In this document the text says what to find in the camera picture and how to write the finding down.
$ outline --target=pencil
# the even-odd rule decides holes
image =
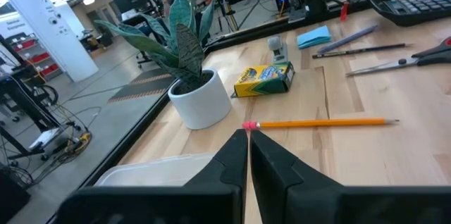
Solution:
[[[330,120],[303,120],[285,122],[244,122],[244,129],[280,128],[280,127],[317,127],[317,126],[355,126],[355,125],[389,125],[399,122],[398,119],[385,118],[353,118]]]
[[[392,44],[392,45],[375,46],[375,47],[369,47],[369,48],[363,48],[363,49],[355,49],[355,50],[349,50],[349,51],[337,51],[337,52],[330,52],[330,53],[324,53],[324,54],[316,54],[316,55],[313,55],[312,58],[328,58],[328,57],[333,57],[333,56],[359,54],[359,53],[370,52],[370,51],[385,51],[388,49],[404,48],[404,47],[410,46],[410,45],[411,44]]]

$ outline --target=potted plant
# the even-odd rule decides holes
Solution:
[[[209,32],[215,1],[211,0],[202,13],[199,32],[194,19],[196,0],[174,1],[169,13],[169,34],[159,21],[142,14],[153,31],[166,40],[167,47],[146,37],[136,27],[124,24],[116,27],[106,21],[96,20],[96,23],[123,36],[136,49],[145,51],[158,66],[178,79],[169,89],[168,95],[185,125],[193,130],[217,123],[231,108],[218,72],[211,68],[202,70],[205,55],[200,40]]]

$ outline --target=scissors blade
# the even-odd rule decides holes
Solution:
[[[397,62],[385,63],[383,65],[365,68],[365,69],[361,69],[361,70],[355,70],[353,72],[347,73],[346,76],[349,77],[349,76],[353,76],[353,75],[361,75],[361,74],[375,73],[375,72],[380,72],[380,71],[390,70],[390,69],[404,68],[407,66],[414,66],[414,65],[416,65],[416,62],[418,62],[418,58],[406,58],[405,60],[406,60],[406,63],[400,63],[399,61],[397,61]]]

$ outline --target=scissors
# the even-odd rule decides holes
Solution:
[[[405,68],[407,66],[427,66],[437,63],[451,63],[451,37],[445,39],[439,46],[412,55],[410,58],[401,58],[397,62],[356,70],[347,73],[346,76],[361,75],[380,72],[384,70]]]

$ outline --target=white pillar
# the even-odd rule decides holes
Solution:
[[[72,8],[65,2],[55,3],[56,11],[61,14],[64,20],[69,25],[72,32],[80,39],[83,36],[83,24],[80,22],[76,14],[73,12]]]
[[[50,0],[9,0],[58,66],[78,82],[99,69]]]

